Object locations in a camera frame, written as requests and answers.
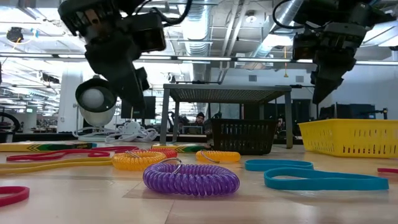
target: desk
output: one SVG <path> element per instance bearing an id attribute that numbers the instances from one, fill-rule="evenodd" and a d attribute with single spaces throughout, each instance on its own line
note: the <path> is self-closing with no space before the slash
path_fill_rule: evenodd
<path id="1" fill-rule="evenodd" d="M 141 142 L 120 144 L 150 147 Z M 1 152 L 0 162 L 6 162 L 6 156 L 18 154 Z M 178 158 L 184 164 L 213 165 L 197 161 L 194 154 L 180 153 Z M 30 187 L 30 199 L 0 208 L 0 220 L 12 224 L 398 223 L 398 176 L 395 174 L 385 174 L 390 180 L 388 191 L 289 192 L 268 189 L 263 172 L 242 169 L 248 159 L 305 160 L 313 162 L 318 170 L 368 175 L 378 175 L 378 167 L 397 168 L 394 159 L 338 158 L 304 152 L 303 146 L 289 150 L 274 146 L 266 156 L 242 156 L 238 163 L 217 164 L 236 173 L 241 181 L 235 194 L 219 197 L 158 194 L 142 182 L 142 172 L 117 170 L 113 166 L 4 175 L 0 176 L 0 185 Z"/>
<path id="2" fill-rule="evenodd" d="M 260 119 L 264 119 L 264 105 L 285 95 L 286 148 L 293 147 L 292 97 L 289 86 L 237 86 L 237 85 L 163 85 L 162 124 L 160 143 L 166 144 L 169 98 L 175 102 L 174 124 L 178 123 L 180 102 L 188 103 L 245 103 L 260 105 Z M 177 140 L 178 125 L 174 125 L 173 141 Z"/>

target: yellow spiral keychain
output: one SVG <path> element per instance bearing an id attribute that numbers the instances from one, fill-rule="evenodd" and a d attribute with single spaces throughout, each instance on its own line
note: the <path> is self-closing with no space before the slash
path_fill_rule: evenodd
<path id="1" fill-rule="evenodd" d="M 238 152 L 223 152 L 223 151 L 198 151 L 196 154 L 197 160 L 202 162 L 238 162 L 241 160 L 241 155 Z"/>
<path id="2" fill-rule="evenodd" d="M 166 155 L 161 152 L 128 151 L 115 154 L 112 157 L 112 163 L 115 168 L 120 170 L 139 171 L 165 159 Z"/>

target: table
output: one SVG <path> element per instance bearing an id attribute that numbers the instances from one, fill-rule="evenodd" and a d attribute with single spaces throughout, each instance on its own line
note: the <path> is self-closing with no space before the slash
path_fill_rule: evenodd
<path id="1" fill-rule="evenodd" d="M 264 105 L 280 96 L 285 96 L 286 148 L 293 147 L 292 88 L 289 86 L 240 86 L 240 85 L 163 85 L 162 124 L 160 143 L 166 144 L 169 98 L 175 102 L 174 124 L 178 123 L 180 103 L 242 103 L 259 104 L 260 119 L 264 119 Z M 177 140 L 178 125 L 174 125 L 173 141 Z"/>

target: ceiling duct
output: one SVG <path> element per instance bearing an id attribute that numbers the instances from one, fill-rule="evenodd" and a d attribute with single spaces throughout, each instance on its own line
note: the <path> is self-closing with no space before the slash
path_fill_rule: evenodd
<path id="1" fill-rule="evenodd" d="M 279 12 L 277 12 L 276 18 L 281 24 L 289 25 L 292 21 L 294 16 L 296 15 L 297 11 L 299 10 L 303 0 L 292 0 L 283 5 L 281 5 Z M 280 29 L 275 22 L 272 20 L 272 16 L 267 16 L 266 21 L 262 26 L 262 33 L 263 33 L 263 40 L 262 43 L 257 47 L 257 49 L 251 54 L 251 57 L 266 57 L 271 52 L 272 48 L 276 45 L 280 45 L 280 43 L 275 42 L 275 38 L 271 35 L 275 31 Z M 288 36 L 280 35 L 278 40 L 287 39 Z M 243 66 L 245 69 L 264 69 L 266 66 L 263 64 L 258 63 L 247 63 Z"/>
<path id="2" fill-rule="evenodd" d="M 195 40 L 196 42 L 186 42 L 185 48 L 189 56 L 208 56 L 209 43 L 206 42 L 209 36 L 210 6 L 193 5 L 188 16 L 182 22 L 182 32 L 185 40 Z M 193 63 L 193 80 L 209 81 L 206 75 L 207 64 Z"/>

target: black plastic basket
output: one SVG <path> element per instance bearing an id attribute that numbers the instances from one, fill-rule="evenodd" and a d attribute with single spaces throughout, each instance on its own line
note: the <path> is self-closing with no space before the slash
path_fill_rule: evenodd
<path id="1" fill-rule="evenodd" d="M 214 150 L 264 155 L 271 152 L 276 126 L 274 120 L 209 119 L 205 133 Z"/>

